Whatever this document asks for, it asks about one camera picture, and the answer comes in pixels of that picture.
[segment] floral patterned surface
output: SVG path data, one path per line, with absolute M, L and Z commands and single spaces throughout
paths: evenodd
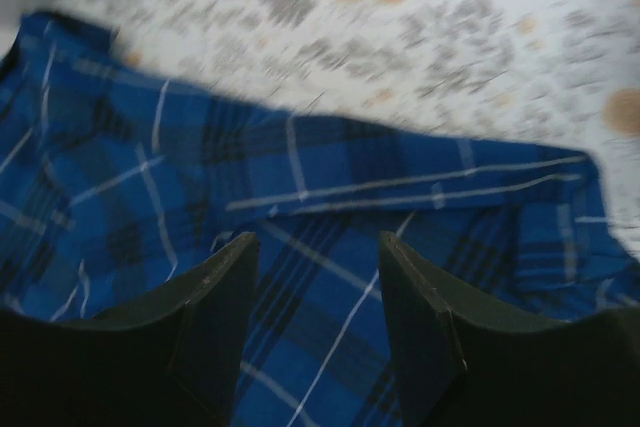
M 56 2 L 121 25 L 132 65 L 233 96 L 590 150 L 640 255 L 640 0 Z

